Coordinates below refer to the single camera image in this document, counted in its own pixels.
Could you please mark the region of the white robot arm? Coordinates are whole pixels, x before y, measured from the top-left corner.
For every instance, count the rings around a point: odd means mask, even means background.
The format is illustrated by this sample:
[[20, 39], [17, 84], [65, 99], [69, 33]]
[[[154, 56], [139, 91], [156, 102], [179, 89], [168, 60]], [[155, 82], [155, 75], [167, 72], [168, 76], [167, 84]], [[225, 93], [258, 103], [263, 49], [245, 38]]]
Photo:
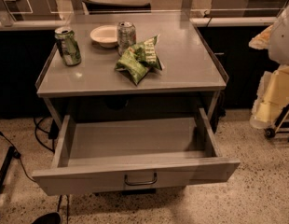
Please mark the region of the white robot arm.
[[249, 42], [253, 49], [266, 49], [272, 61], [289, 65], [289, 5], [277, 20]]

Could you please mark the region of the wheeled robot base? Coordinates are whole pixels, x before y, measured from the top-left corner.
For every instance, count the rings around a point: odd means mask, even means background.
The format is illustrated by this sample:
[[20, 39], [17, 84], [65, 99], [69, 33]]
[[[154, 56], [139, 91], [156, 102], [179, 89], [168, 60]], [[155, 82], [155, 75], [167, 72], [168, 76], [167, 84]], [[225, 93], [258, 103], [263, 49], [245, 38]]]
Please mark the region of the wheeled robot base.
[[274, 138], [278, 133], [289, 133], [289, 104], [282, 110], [282, 113], [277, 117], [274, 127], [268, 127], [264, 130], [264, 135], [267, 139]]

